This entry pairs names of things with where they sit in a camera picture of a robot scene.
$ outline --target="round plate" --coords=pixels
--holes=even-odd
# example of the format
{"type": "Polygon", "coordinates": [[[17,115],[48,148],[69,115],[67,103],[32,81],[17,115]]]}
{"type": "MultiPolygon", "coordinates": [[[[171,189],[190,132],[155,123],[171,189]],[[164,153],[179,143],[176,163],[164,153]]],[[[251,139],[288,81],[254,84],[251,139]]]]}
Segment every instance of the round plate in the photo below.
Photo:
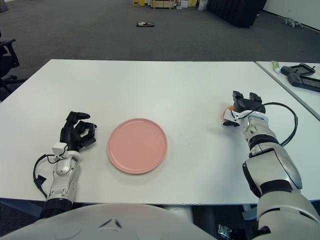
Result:
{"type": "Polygon", "coordinates": [[[120,124],[111,134],[107,152],[111,162],[129,174],[143,174],[165,158],[167,138],[155,122],[135,118],[120,124]]]}

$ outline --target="gray object on floor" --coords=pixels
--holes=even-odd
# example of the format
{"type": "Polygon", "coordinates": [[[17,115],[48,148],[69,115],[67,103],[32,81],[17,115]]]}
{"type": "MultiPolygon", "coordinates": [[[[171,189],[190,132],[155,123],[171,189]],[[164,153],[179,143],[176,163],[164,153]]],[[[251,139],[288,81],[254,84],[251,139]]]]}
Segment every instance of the gray object on floor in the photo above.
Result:
{"type": "Polygon", "coordinates": [[[303,28],[302,24],[298,21],[293,20],[292,18],[285,18],[283,20],[283,23],[295,28],[295,27],[300,27],[303,28]]]}

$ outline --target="white wall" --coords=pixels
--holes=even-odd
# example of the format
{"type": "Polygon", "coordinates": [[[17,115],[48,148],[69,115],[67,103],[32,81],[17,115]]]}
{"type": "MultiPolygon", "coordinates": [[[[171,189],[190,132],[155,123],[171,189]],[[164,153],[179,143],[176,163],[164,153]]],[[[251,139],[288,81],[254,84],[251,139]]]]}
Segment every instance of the white wall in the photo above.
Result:
{"type": "Polygon", "coordinates": [[[320,0],[267,0],[264,10],[320,30],[320,0]]]}

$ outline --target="cable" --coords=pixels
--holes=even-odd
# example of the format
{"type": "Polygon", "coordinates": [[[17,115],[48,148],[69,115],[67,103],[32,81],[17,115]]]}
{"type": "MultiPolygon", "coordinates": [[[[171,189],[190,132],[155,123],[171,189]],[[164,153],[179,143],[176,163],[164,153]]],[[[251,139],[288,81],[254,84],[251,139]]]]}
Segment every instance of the cable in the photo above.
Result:
{"type": "Polygon", "coordinates": [[[36,168],[37,168],[37,165],[38,163],[44,159],[44,158],[47,158],[49,160],[49,157],[54,157],[55,155],[53,154],[43,154],[41,157],[39,157],[39,159],[35,162],[34,164],[34,167],[33,167],[33,182],[34,184],[36,185],[36,187],[39,189],[39,191],[44,195],[45,198],[47,198],[47,194],[45,193],[45,191],[42,189],[41,187],[41,184],[37,181],[37,178],[36,178],[36,168]]]}
{"type": "MultiPolygon", "coordinates": [[[[63,153],[61,153],[58,157],[61,157],[63,154],[65,154],[65,152],[66,152],[66,150],[67,150],[67,146],[68,145],[66,145],[65,147],[64,147],[64,151],[63,151],[63,153]]],[[[44,197],[45,198],[47,198],[47,194],[45,193],[45,191],[42,189],[42,184],[40,184],[40,182],[38,182],[38,179],[36,178],[36,168],[37,168],[37,165],[38,165],[38,163],[42,160],[42,159],[44,159],[44,158],[46,158],[47,159],[47,161],[50,163],[50,164],[55,164],[55,163],[57,163],[57,162],[59,162],[59,161],[61,161],[61,160],[63,160],[64,158],[61,158],[61,159],[58,159],[57,161],[50,161],[49,160],[49,157],[55,157],[56,155],[54,155],[54,154],[43,154],[41,157],[39,157],[39,159],[35,162],[35,164],[34,164],[34,167],[33,167],[33,174],[32,174],[32,176],[33,176],[33,182],[34,182],[34,184],[36,185],[36,187],[39,189],[39,191],[44,195],[44,197]]]]}
{"type": "Polygon", "coordinates": [[[298,117],[297,117],[296,113],[290,107],[288,107],[287,105],[285,105],[283,103],[280,103],[280,102],[267,102],[265,104],[262,104],[259,107],[256,107],[251,112],[249,112],[247,115],[245,115],[243,117],[239,117],[239,119],[244,119],[248,115],[252,114],[254,111],[257,111],[258,109],[262,108],[262,106],[267,106],[267,105],[278,105],[278,106],[284,107],[284,108],[288,109],[294,116],[294,129],[293,129],[292,133],[282,143],[280,143],[280,145],[284,147],[285,145],[287,145],[293,139],[293,137],[296,134],[297,128],[298,128],[298,117]]]}
{"type": "Polygon", "coordinates": [[[230,109],[230,111],[231,111],[231,115],[232,115],[232,117],[235,119],[236,117],[235,117],[234,113],[232,112],[232,110],[231,110],[231,109],[230,109]]]}

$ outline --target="small toy on floor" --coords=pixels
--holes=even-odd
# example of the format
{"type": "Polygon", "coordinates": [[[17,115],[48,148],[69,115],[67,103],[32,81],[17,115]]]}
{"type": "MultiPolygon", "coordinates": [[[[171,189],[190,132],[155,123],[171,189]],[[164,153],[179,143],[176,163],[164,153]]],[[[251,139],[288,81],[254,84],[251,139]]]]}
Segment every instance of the small toy on floor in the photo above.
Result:
{"type": "Polygon", "coordinates": [[[298,22],[298,21],[295,21],[293,20],[292,18],[288,17],[288,18],[285,18],[283,23],[295,28],[295,27],[300,27],[300,28],[303,28],[301,22],[298,22]]]}
{"type": "Polygon", "coordinates": [[[155,24],[153,22],[144,22],[144,21],[140,21],[136,23],[137,27],[154,27],[155,24]]]}

